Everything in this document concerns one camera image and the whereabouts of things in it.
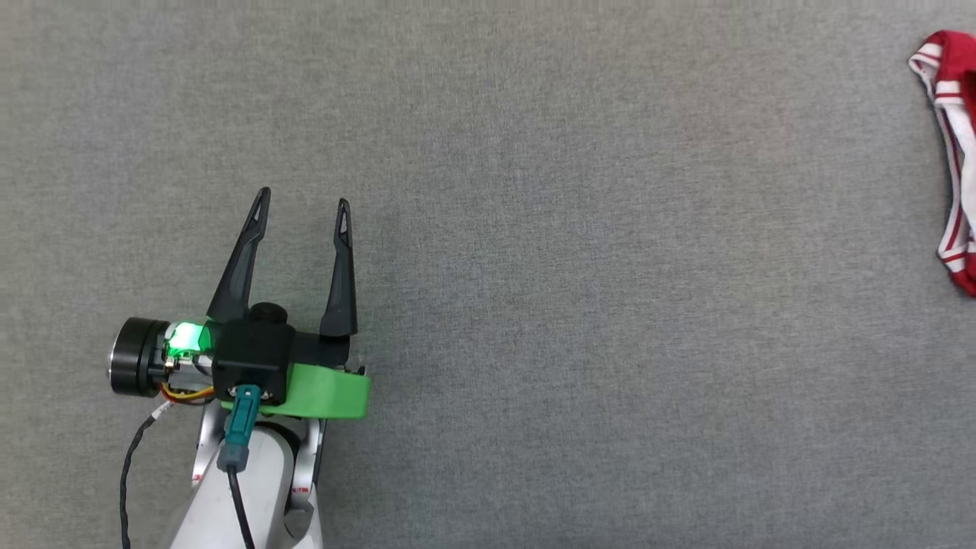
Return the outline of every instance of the yellow wire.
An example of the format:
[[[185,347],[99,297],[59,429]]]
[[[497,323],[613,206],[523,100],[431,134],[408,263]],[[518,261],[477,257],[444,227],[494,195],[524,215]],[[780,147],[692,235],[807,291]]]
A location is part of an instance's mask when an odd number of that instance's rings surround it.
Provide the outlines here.
[[[197,391],[196,393],[174,393],[170,390],[170,386],[166,383],[161,383],[160,387],[163,388],[163,393],[175,400],[175,401],[196,401],[197,399],[202,399],[204,397],[209,397],[214,394],[214,388],[208,387],[202,391]]]

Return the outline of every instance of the green plastic bracket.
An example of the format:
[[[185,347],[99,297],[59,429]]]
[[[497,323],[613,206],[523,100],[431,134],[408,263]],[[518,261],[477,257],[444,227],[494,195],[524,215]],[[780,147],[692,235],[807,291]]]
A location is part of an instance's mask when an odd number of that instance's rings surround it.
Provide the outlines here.
[[[258,412],[320,419],[362,419],[366,417],[372,383],[364,375],[315,364],[295,364],[285,403],[261,406]],[[233,406],[233,402],[221,404],[226,409]]]

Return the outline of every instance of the illuminated green led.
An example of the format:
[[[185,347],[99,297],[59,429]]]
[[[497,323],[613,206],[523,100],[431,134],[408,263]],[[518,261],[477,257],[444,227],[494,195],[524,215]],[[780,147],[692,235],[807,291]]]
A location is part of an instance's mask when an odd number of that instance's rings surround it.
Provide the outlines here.
[[[180,322],[173,328],[173,335],[167,343],[170,347],[170,355],[184,355],[188,352],[200,351],[200,335],[203,333],[203,326],[191,322]]]

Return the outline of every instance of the red and white garment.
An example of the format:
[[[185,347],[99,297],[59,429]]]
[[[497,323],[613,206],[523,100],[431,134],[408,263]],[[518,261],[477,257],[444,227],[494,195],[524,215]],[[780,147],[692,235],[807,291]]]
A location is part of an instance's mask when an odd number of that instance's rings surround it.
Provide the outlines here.
[[[939,257],[952,280],[976,297],[976,37],[941,30],[909,59],[942,128],[953,185]]]

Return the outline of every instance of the teal connector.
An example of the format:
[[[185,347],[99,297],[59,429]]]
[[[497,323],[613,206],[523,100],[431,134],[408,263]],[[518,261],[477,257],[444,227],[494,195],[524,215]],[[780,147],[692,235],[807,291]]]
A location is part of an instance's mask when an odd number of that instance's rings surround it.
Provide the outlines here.
[[[240,473],[247,467],[248,443],[254,423],[258,420],[258,406],[261,405],[261,388],[257,385],[238,385],[234,397],[234,408],[230,411],[224,445],[217,455],[217,468],[226,471],[232,468]]]

